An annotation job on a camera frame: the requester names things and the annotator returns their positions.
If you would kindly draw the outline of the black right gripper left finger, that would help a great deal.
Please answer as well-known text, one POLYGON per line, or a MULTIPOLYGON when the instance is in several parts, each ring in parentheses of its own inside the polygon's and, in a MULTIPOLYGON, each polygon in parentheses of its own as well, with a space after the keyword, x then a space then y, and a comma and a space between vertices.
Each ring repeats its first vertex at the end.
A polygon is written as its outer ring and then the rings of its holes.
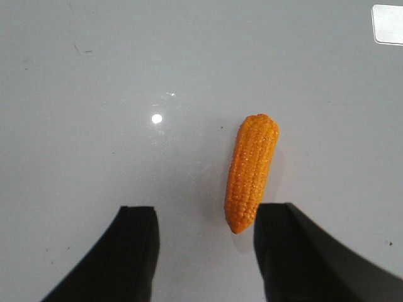
POLYGON ((104 234, 44 301, 150 301, 159 256, 151 206, 122 206, 104 234))

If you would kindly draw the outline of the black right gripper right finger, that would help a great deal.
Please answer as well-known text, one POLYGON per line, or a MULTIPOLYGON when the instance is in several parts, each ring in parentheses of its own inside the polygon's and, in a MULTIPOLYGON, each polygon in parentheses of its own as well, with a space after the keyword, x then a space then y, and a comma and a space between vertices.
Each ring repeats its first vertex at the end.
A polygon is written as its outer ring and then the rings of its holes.
POLYGON ((336 240, 291 203, 261 204, 254 250, 267 301, 402 301, 402 279, 336 240))

